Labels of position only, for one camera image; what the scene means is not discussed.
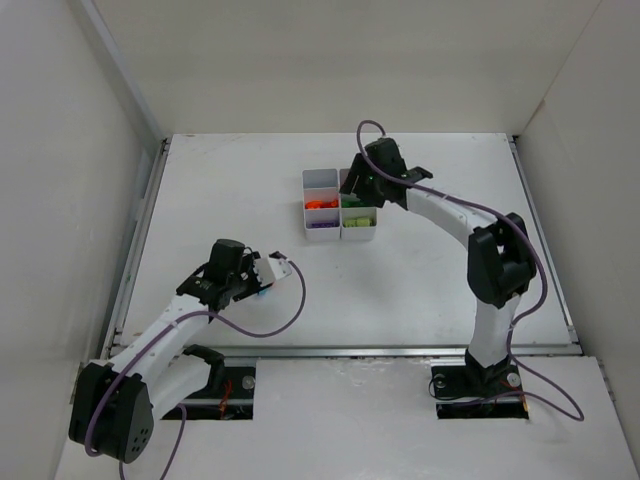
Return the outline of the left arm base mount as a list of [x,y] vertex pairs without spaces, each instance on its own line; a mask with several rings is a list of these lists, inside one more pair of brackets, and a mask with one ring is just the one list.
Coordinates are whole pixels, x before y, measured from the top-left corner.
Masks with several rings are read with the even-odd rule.
[[193,421],[252,420],[256,387],[256,366],[228,363],[225,356],[208,347],[187,347],[182,358],[204,362],[209,370],[205,385],[182,404],[186,419]]

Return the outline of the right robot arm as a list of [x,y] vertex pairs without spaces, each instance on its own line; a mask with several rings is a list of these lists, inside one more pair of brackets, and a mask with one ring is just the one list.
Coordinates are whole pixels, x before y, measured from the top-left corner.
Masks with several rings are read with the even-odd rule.
[[370,207],[396,204],[429,220],[465,248],[467,284],[476,298],[465,364],[472,381],[487,384],[508,368],[507,336],[537,266],[519,215],[500,219],[427,192],[425,181],[432,177],[422,167],[407,168],[395,140],[383,137],[356,154],[340,192]]

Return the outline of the orange round lego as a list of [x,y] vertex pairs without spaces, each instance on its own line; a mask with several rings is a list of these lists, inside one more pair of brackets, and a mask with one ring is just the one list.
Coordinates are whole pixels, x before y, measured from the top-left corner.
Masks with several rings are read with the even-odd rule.
[[310,201],[305,204],[305,208],[308,210],[322,209],[324,208],[323,203],[323,201]]

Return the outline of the green number lego brick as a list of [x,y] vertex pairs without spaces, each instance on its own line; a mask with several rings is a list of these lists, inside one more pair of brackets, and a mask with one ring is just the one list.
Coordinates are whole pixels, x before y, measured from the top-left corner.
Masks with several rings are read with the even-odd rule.
[[362,207],[362,206],[363,206],[363,204],[362,204],[359,200],[357,200],[357,199],[345,199],[345,198],[343,198],[343,199],[341,200],[341,204],[340,204],[340,206],[341,206],[343,209],[347,209],[347,208],[359,208],[359,207]]

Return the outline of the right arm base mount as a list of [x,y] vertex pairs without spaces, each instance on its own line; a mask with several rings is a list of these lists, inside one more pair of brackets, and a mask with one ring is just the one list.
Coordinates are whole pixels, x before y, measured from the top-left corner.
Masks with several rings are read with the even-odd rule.
[[439,420],[528,420],[524,397],[511,395],[521,387],[518,367],[513,364],[486,384],[475,382],[464,364],[434,364],[428,384]]

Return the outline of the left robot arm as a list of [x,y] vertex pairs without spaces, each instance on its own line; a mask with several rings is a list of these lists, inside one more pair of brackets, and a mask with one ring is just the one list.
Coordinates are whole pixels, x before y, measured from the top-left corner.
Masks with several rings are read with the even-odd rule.
[[208,260],[181,282],[138,339],[112,358],[82,368],[69,439],[90,457],[135,461],[157,421],[189,395],[223,382],[223,355],[192,344],[192,338],[220,320],[228,306],[269,289],[291,272],[277,252],[263,256],[241,242],[217,240]]

